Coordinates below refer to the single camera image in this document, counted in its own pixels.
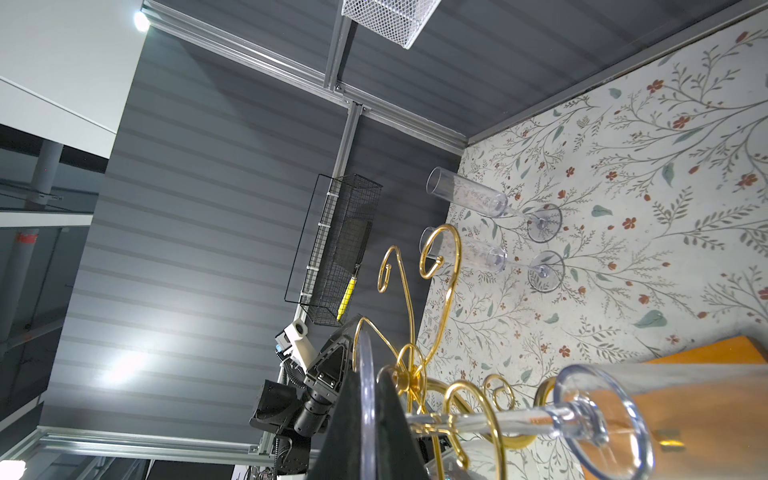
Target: black wire basket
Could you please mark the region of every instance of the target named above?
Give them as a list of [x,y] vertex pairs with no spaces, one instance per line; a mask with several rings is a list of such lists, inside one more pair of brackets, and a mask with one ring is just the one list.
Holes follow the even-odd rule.
[[360,268],[381,189],[357,174],[317,177],[285,295],[316,325],[342,324],[339,307]]

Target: champagne flute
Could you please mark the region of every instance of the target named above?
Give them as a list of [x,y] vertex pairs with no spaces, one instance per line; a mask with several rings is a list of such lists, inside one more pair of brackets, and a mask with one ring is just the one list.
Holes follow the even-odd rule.
[[[419,241],[419,252],[424,251],[427,240],[436,230],[435,227],[426,227]],[[450,262],[455,256],[455,247],[452,240],[445,241],[445,236],[440,235],[432,242],[427,257],[436,260],[443,257]],[[500,245],[493,245],[474,238],[462,237],[462,265],[483,270],[485,272],[499,273],[507,265],[516,266],[528,271],[528,282],[534,290],[541,293],[549,293],[556,290],[565,276],[565,264],[563,257],[552,250],[545,250],[538,254],[531,264],[520,263],[508,258],[507,249]]]
[[429,175],[427,193],[487,217],[525,218],[528,235],[536,243],[552,240],[563,224],[562,212],[554,204],[545,204],[530,214],[524,214],[510,207],[509,199],[502,192],[442,167],[436,167]]

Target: glass base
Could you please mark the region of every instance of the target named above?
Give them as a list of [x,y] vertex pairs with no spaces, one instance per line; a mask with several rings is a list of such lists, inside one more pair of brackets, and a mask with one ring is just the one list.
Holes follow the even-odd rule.
[[542,205],[529,215],[528,235],[536,243],[552,240],[563,225],[563,213],[554,204]]
[[538,254],[528,268],[528,281],[537,292],[555,291],[563,283],[564,277],[563,257],[552,250],[545,250]]

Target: wallpaper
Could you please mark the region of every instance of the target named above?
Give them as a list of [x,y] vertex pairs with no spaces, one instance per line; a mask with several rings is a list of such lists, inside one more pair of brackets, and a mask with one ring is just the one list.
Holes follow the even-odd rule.
[[[542,294],[524,269],[463,269],[430,376],[501,373],[522,408],[570,363],[642,362],[739,334],[768,345],[766,30],[763,12],[467,149],[459,173],[524,212],[559,206],[563,227],[539,244],[520,217],[452,205],[447,221],[523,263],[554,250],[566,277]],[[432,281],[425,351],[448,277]],[[492,456],[471,456],[493,471]],[[557,439],[508,460],[510,478],[583,475]]]

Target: gray wall panel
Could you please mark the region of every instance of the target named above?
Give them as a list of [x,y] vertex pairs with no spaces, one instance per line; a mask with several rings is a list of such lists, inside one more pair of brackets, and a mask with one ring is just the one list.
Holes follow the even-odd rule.
[[736,0],[443,0],[410,50],[358,28],[346,83],[468,136]]
[[[258,442],[247,426],[278,363],[273,337],[318,173],[328,174],[346,111],[151,31],[94,212],[41,420],[45,425]],[[384,185],[350,312],[401,346],[399,281],[376,292],[389,245],[445,219],[428,197],[458,156],[361,120],[348,172]],[[420,319],[428,283],[412,285]],[[310,327],[321,346],[330,328]],[[391,362],[381,343],[376,361]],[[137,371],[111,382],[130,359]]]
[[317,0],[164,0],[192,15],[317,70],[326,66],[336,4]]

